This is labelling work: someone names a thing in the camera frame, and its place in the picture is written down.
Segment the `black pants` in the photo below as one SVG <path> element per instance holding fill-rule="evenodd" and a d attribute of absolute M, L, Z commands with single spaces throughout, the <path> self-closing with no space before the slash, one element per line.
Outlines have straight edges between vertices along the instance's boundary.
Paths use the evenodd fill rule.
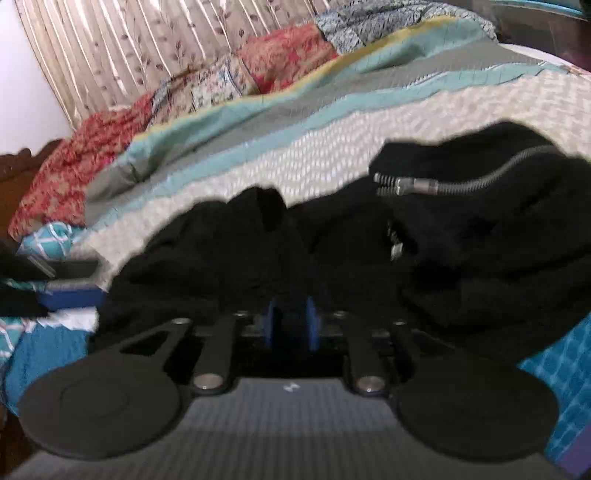
<path fill-rule="evenodd" d="M 536 355 L 590 311 L 590 164 L 502 122 L 386 143 L 365 176 L 294 205 L 262 187 L 199 202 L 116 275 L 88 349 L 308 297 L 513 363 Z"/>

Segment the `red floral patchwork quilt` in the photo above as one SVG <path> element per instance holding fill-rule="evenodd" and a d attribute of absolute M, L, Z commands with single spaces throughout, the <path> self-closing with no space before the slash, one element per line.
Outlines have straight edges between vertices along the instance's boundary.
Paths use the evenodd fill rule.
<path fill-rule="evenodd" d="M 42 225 L 84 222 L 88 184 L 132 139 L 158 124 L 246 95 L 276 93 L 336 57 L 400 29 L 451 16 L 495 37 L 493 16 L 468 1 L 338 1 L 308 22 L 246 40 L 236 51 L 164 80 L 131 105 L 85 119 L 42 163 L 7 228 L 15 240 Z"/>

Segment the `striped patterned bed comforter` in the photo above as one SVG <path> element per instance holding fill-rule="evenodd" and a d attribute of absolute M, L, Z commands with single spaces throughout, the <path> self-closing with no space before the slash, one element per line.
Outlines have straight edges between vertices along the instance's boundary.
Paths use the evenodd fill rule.
<path fill-rule="evenodd" d="M 68 260 L 97 259 L 106 296 L 123 266 L 199 202 L 274 188 L 287 205 L 365 176 L 389 142 L 436 145 L 497 123 L 523 125 L 590 164 L 590 84 L 520 55 L 460 20 L 440 20 L 346 55 L 287 91 L 176 120 L 142 137 L 136 163 L 98 183 L 93 217 Z M 101 307 L 79 308 L 23 387 L 4 383 L 47 460 L 110 477 L 174 477 L 260 466 L 356 473 L 409 431 L 448 457 L 501 463 L 537 454 L 558 397 L 519 363 L 454 346 L 404 320 L 321 318 L 308 349 L 305 301 L 211 322 L 179 317 L 90 352 Z"/>

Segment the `teal lattice pattern pillow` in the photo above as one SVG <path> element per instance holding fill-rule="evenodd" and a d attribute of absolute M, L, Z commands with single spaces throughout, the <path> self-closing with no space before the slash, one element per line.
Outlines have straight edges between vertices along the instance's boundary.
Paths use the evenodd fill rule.
<path fill-rule="evenodd" d="M 63 222 L 50 222 L 24 237 L 18 255 L 34 255 L 45 260 L 65 259 L 73 245 L 86 231 Z"/>

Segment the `beige leaf pattern curtain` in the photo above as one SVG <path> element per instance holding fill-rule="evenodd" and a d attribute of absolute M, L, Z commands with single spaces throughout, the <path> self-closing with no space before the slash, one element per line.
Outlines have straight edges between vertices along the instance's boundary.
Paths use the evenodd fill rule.
<path fill-rule="evenodd" d="M 70 126 L 129 106 L 252 37 L 310 21 L 335 0 L 18 1 L 20 21 Z"/>

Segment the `carved wooden headboard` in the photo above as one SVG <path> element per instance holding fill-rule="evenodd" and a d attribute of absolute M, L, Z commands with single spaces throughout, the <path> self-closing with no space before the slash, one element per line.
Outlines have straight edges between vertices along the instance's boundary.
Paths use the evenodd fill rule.
<path fill-rule="evenodd" d="M 48 142 L 34 154 L 23 148 L 14 154 L 1 155 L 1 236 L 7 237 L 7 228 L 18 207 L 21 197 L 28 190 L 42 163 L 62 142 L 56 139 Z"/>

